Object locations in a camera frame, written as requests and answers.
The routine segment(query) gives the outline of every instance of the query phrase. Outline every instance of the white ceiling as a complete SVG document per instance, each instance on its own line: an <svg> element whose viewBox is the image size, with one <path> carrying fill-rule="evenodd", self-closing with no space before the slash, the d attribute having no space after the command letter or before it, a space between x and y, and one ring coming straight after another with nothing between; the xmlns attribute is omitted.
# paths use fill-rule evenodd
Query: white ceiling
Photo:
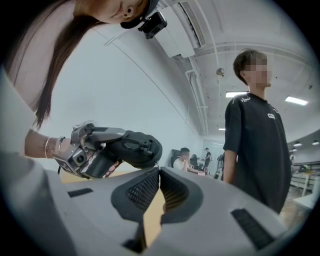
<svg viewBox="0 0 320 256"><path fill-rule="evenodd" d="M164 2L173 5L179 1ZM225 125L225 109L230 101L230 98L225 97L226 92L248 90L233 72L233 61L244 48L253 48L267 54L273 75L272 86L267 89L266 97L281 114L286 133L319 112L320 79L317 61L294 23L277 6L265 0L198 1L213 35L218 65L214 42L205 19L196 1L188 2L206 40L206 46L195 52L208 106L209 136L220 134L218 128ZM217 68L225 70L224 77L218 78ZM287 96L306 100L309 104L300 106L285 102Z"/></svg>

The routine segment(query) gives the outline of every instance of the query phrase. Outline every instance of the long brown hair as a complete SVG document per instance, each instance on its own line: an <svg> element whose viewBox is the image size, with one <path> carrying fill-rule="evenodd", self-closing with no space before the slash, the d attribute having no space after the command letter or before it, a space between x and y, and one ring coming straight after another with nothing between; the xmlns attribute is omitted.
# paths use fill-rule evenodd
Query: long brown hair
<svg viewBox="0 0 320 256"><path fill-rule="evenodd" d="M46 19L61 5L68 2L70 0L60 0L56 2L55 4L51 5L44 13L42 13L42 19L41 21L38 20L37 27L39 28ZM48 73L46 75L46 79L44 82L44 86L42 88L42 92L36 102L36 120L34 124L39 129L43 122L50 116L51 112L51 97L52 92L55 86L55 83L57 81L58 75L68 59L68 57L71 55L73 50L76 48L80 40L83 38L85 33L99 25L104 24L103 22L98 21L97 19L91 17L91 16L77 16L74 17L72 21L70 21L64 29L60 32L58 38L55 41L54 44L54 50L52 59L49 65ZM13 63L13 59L15 57L15 52L18 50L18 48L21 46L23 37L26 35L24 33L20 40L17 42L15 48L13 51L11 51L11 54L9 57L7 57L7 60L5 62L5 68L8 72L10 70L10 67ZM29 43L31 39L28 41L24 52L26 52L27 47L29 46Z"/></svg>

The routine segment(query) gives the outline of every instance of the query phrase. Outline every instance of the woman's arm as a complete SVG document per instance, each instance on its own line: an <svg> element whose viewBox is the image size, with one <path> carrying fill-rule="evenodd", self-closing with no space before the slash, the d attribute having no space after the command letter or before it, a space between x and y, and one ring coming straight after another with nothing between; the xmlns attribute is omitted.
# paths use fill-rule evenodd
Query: woman's arm
<svg viewBox="0 0 320 256"><path fill-rule="evenodd" d="M56 144L58 141L58 138L50 138L47 145L48 137L44 136L32 129L28 132L26 138L25 138L25 144L24 144L24 153L27 157L30 158L45 158L46 156L48 158L53 158L53 154L55 152ZM70 139L65 138L60 146L60 152L64 152L67 150L68 146L70 145Z"/></svg>

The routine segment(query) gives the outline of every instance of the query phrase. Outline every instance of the white wall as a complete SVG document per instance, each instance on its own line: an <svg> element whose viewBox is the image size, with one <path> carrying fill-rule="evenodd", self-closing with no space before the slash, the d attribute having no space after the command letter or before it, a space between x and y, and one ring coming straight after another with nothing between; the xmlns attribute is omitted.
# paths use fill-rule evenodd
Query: white wall
<svg viewBox="0 0 320 256"><path fill-rule="evenodd" d="M295 163L320 161L320 146L314 145L294 152Z"/></svg>
<svg viewBox="0 0 320 256"><path fill-rule="evenodd" d="M69 137L73 125L95 120L99 126L153 135L163 147L161 165L169 161L171 149L188 147L198 155L198 117L187 118L193 102L175 66L136 29L108 46L106 38L119 27L98 31L89 31L64 65L52 94L51 118L40 132ZM55 160L39 161L58 169Z"/></svg>

